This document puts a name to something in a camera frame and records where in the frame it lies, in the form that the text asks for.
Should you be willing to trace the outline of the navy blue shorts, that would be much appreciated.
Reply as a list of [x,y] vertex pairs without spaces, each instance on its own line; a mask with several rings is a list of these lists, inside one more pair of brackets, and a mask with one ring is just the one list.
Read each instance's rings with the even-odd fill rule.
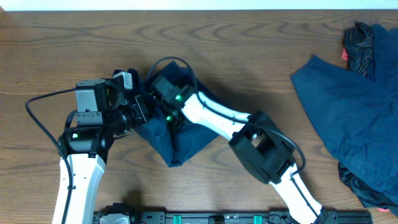
[[133,92],[144,95],[152,112],[149,122],[135,127],[134,130],[161,155],[169,167],[181,166],[218,137],[216,132],[190,122],[182,124],[174,131],[160,105],[148,94],[150,83],[158,75],[163,75],[174,85],[193,85],[192,72],[187,67],[180,67],[176,62],[170,62],[146,82],[141,79],[137,70],[130,68],[127,72],[132,75]]

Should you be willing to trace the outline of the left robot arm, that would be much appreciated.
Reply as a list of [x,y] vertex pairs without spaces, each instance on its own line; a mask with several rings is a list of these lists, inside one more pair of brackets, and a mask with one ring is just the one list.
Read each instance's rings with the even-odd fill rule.
[[60,187],[53,223],[91,223],[108,152],[116,136],[145,124],[149,112],[131,78],[76,84],[77,109],[67,118],[58,143]]

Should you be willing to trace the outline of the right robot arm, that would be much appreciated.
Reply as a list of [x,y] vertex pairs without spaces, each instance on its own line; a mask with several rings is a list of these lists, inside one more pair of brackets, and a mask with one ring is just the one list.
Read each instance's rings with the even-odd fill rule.
[[302,150],[284,135],[268,115],[232,110],[213,101],[193,84],[173,84],[164,76],[150,86],[170,113],[168,121],[200,124],[228,140],[244,168],[258,181],[275,188],[297,223],[326,223],[327,212],[307,189],[294,152]]

